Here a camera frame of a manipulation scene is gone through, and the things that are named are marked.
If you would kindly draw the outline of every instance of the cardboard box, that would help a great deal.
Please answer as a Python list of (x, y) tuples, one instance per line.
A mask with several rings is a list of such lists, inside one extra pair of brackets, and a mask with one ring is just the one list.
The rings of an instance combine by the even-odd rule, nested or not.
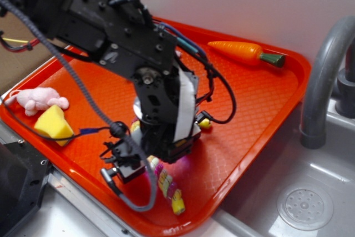
[[(3, 37), (30, 41), (32, 33), (13, 14), (0, 18), (0, 30), (4, 31)], [(42, 45), (38, 44), (32, 51), (12, 53), (0, 46), (0, 94), (16, 85), (29, 73), (51, 58), (52, 55)]]

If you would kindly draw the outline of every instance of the sink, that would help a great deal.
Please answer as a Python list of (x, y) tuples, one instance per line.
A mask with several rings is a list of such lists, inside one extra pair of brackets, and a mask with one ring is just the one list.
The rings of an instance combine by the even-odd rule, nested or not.
[(326, 145), (312, 150), (300, 118), (299, 105), (220, 208), (262, 236), (353, 236), (355, 121), (328, 112)]

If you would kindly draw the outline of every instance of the toy carrot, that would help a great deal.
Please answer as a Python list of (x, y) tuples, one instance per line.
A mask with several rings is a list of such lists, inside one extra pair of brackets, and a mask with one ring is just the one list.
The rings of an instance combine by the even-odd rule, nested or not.
[(285, 63), (285, 55), (266, 54), (258, 44), (232, 41), (209, 42), (208, 45), (238, 62), (258, 65), (260, 60), (281, 68)]

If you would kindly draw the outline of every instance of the blue wire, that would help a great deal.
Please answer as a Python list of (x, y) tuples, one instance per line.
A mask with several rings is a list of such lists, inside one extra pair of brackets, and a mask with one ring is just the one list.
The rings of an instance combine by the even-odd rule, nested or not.
[(80, 130), (80, 134), (86, 135), (86, 134), (91, 134), (91, 133), (98, 133), (99, 131), (102, 130), (102, 128), (85, 128), (85, 129), (79, 129), (79, 130)]
[(165, 22), (160, 22), (159, 24), (162, 25), (162, 26), (164, 26), (165, 28), (171, 30), (173, 33), (175, 33), (178, 37), (180, 37), (181, 39), (183, 39), (183, 40), (184, 40), (186, 43), (188, 43), (189, 45), (195, 47), (195, 48), (199, 51), (199, 53), (200, 53), (200, 55), (201, 55), (202, 57), (204, 57), (204, 58), (207, 57), (205, 51), (204, 51), (201, 47), (199, 47), (194, 41), (192, 41), (192, 40), (188, 39), (186, 36), (184, 36), (181, 32), (179, 32), (179, 31), (178, 31), (177, 29), (175, 29), (173, 26), (171, 26), (171, 25), (169, 25), (169, 24), (167, 24), (167, 23), (165, 23)]
[(193, 47), (192, 45), (190, 45), (186, 40), (182, 39), (181, 37), (177, 38), (177, 44), (182, 44), (184, 47), (190, 49), (191, 51), (193, 51), (195, 54), (197, 54), (199, 51), (197, 50), (197, 48)]

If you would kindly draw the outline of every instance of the yellow wire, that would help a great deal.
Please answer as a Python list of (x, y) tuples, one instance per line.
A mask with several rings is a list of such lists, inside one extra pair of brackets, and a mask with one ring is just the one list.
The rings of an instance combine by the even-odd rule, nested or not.
[(3, 39), (8, 42), (24, 43), (24, 44), (28, 43), (28, 41), (24, 41), (24, 40), (17, 40), (17, 39), (10, 39), (10, 38), (3, 38)]

